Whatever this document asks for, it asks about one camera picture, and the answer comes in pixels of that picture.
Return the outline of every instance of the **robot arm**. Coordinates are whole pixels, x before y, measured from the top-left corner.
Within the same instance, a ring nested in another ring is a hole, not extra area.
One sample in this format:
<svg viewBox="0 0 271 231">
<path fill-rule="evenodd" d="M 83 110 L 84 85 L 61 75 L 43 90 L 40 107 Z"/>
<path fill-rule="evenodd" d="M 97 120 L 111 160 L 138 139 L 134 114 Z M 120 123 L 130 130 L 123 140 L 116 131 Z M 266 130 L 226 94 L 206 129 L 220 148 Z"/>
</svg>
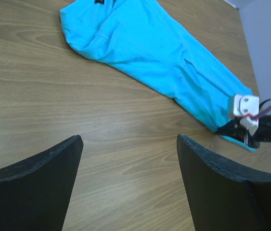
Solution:
<svg viewBox="0 0 271 231">
<path fill-rule="evenodd" d="M 259 104 L 257 96 L 234 95 L 228 103 L 232 121 L 216 133 L 244 142 L 251 148 L 259 148 L 260 142 L 271 142 L 271 115 L 259 116 L 260 108 L 267 101 Z"/>
</svg>

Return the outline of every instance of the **wood grain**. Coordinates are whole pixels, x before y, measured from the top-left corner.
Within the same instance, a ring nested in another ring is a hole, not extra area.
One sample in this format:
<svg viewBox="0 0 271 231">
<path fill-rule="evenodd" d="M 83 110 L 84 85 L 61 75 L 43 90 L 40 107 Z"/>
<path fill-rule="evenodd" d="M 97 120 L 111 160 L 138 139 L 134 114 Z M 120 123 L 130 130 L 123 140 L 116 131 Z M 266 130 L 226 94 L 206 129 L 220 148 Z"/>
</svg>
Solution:
<svg viewBox="0 0 271 231">
<path fill-rule="evenodd" d="M 0 168 L 74 134 L 85 142 L 64 231 L 194 230 L 177 134 L 271 172 L 271 145 L 250 153 L 172 100 L 73 52 L 63 0 L 0 0 Z M 162 6 L 258 94 L 238 12 L 223 0 Z"/>
</svg>

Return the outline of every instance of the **white plastic bracket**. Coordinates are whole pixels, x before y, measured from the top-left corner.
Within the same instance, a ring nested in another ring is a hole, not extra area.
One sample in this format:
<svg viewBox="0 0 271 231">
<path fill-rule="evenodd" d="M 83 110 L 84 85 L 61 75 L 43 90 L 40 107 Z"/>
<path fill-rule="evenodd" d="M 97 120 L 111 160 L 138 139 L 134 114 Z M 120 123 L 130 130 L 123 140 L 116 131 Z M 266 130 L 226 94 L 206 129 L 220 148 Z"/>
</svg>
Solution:
<svg viewBox="0 0 271 231">
<path fill-rule="evenodd" d="M 234 119 L 239 117 L 240 124 L 249 130 L 253 136 L 258 129 L 258 120 L 253 120 L 251 117 L 259 113 L 259 97 L 253 95 L 236 94 L 229 99 L 228 116 Z"/>
</svg>

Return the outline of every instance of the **clothing label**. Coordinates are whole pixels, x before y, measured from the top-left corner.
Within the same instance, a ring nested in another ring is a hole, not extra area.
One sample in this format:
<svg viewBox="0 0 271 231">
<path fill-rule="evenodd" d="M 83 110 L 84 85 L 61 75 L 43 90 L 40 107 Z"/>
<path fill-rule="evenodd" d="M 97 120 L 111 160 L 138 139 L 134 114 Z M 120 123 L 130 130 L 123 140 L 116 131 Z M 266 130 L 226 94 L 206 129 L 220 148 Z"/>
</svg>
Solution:
<svg viewBox="0 0 271 231">
<path fill-rule="evenodd" d="M 101 4 L 104 5 L 104 1 L 105 1 L 105 0 L 95 0 L 95 4 L 96 4 L 96 3 L 101 3 Z"/>
</svg>

